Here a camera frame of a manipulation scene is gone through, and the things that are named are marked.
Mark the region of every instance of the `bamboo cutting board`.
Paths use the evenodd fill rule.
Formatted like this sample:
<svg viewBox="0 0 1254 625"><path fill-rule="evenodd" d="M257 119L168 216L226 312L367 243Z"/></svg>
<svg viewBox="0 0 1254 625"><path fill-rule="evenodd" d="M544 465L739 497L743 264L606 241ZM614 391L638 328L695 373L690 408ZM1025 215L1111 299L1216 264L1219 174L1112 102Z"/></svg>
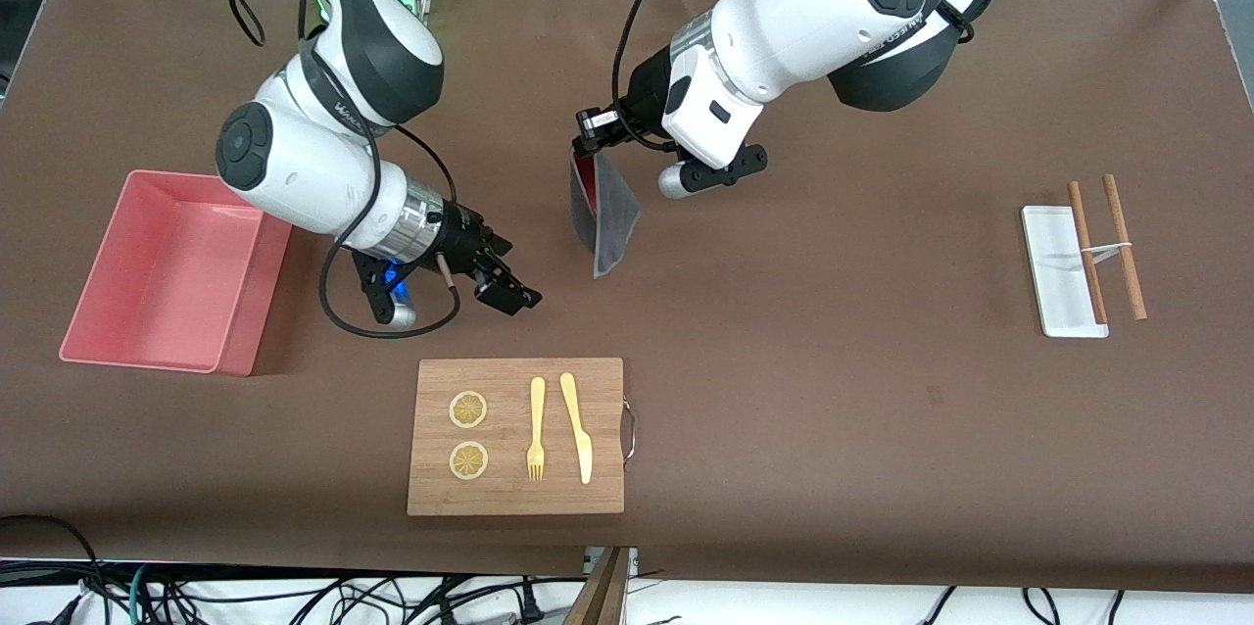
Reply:
<svg viewBox="0 0 1254 625"><path fill-rule="evenodd" d="M574 374L579 419L592 437L592 481L579 482L571 417L562 399L562 373ZM544 479L527 478L532 443L530 384L544 378ZM473 390L487 417L469 429L455 425L449 404ZM519 358L424 360L418 370L414 447L409 469L410 516L589 515L623 511L622 358ZM463 481L449 457L463 442L488 452L483 474Z"/></svg>

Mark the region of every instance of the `plastic fork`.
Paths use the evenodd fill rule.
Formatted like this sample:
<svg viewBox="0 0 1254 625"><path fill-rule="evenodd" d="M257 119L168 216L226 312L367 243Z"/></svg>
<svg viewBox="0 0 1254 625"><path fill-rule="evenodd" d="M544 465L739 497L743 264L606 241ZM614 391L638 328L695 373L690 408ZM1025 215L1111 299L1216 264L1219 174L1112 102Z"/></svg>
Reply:
<svg viewBox="0 0 1254 625"><path fill-rule="evenodd" d="M540 428L544 425L544 378L532 378L532 446L527 448L527 477L544 479L544 447Z"/></svg>

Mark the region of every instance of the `brown table surface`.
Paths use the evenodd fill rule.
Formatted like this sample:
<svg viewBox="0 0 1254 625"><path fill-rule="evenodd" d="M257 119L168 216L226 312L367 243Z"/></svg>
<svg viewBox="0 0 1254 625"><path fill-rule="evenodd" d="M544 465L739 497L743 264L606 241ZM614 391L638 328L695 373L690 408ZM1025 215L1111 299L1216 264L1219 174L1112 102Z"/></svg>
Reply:
<svg viewBox="0 0 1254 625"><path fill-rule="evenodd" d="M115 558L568 572L626 543L668 577L1254 587L1254 117L1211 0L997 0L913 107L800 85L754 129L770 169L695 200L621 147L645 216L599 281L566 158L631 0L436 0L448 80L413 127L539 307L356 339L315 300L329 240L295 232L257 377L59 361L125 174L212 172L226 114L293 53L296 0L251 1L266 49L224 0L48 0L0 113L4 513ZM712 1L647 0L624 67ZM1112 262L1110 339L1046 339L1018 210L1080 179L1110 240L1106 172L1150 319ZM342 262L334 301L364 321ZM556 355L626 359L626 513L406 517L419 359Z"/></svg>

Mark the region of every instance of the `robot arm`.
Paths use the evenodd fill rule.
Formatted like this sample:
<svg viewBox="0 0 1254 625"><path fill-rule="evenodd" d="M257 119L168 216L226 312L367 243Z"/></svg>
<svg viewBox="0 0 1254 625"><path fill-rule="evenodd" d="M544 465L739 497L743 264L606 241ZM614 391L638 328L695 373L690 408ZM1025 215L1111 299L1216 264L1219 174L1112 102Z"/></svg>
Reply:
<svg viewBox="0 0 1254 625"><path fill-rule="evenodd" d="M324 4L325 29L223 124L222 179L283 221L342 236L381 324L414 323L400 282L415 267L441 271L440 262L474 277L475 299L505 314L535 306L540 295L502 260L512 245L482 216L391 162L380 162L375 177L375 138L440 97L435 38L399 0Z"/></svg>
<svg viewBox="0 0 1254 625"><path fill-rule="evenodd" d="M618 107L578 115L577 156L626 141L621 124L673 139L662 192L690 196L765 168L745 137L789 87L828 77L841 102L892 110L922 95L988 0L720 0L632 74Z"/></svg>

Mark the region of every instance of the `wooden stick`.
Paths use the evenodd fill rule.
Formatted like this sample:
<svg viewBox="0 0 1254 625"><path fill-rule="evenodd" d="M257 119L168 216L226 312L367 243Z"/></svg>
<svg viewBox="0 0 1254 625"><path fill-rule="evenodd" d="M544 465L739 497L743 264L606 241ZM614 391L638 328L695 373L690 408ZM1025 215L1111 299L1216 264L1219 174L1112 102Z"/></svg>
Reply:
<svg viewBox="0 0 1254 625"><path fill-rule="evenodd" d="M1124 221L1124 206L1119 202L1119 190L1115 188L1115 176L1102 174L1101 183L1106 187L1106 201L1110 202L1110 215L1115 218L1115 237L1119 242L1130 242L1127 237L1127 222ZM1124 264L1124 285L1127 287L1127 302L1132 304L1132 318L1146 319L1145 297L1141 296L1141 277L1136 275L1136 260L1132 257L1132 246L1119 248L1119 261Z"/></svg>
<svg viewBox="0 0 1254 625"><path fill-rule="evenodd" d="M1080 260L1085 264L1085 279L1088 280L1088 296L1093 305L1093 319L1099 324L1106 323L1106 302L1101 297L1101 282L1097 281L1097 264L1093 262L1093 254L1085 251L1092 247L1088 240L1088 221L1085 220L1085 203L1080 200L1080 182L1067 184L1067 196L1071 197L1071 213L1076 220L1076 237L1080 238Z"/></svg>
<svg viewBox="0 0 1254 625"><path fill-rule="evenodd" d="M579 589L579 595L574 599L574 605L567 611L562 625L596 625L601 619L601 611L606 607L614 572L618 571L619 561L627 560L627 550L623 547L608 547L601 553L601 560L592 567L592 575Z"/></svg>
<svg viewBox="0 0 1254 625"><path fill-rule="evenodd" d="M597 625L621 625L623 606L627 604L627 579L631 575L631 550L622 547L614 570L609 575L609 589L606 590L606 602L601 606Z"/></svg>

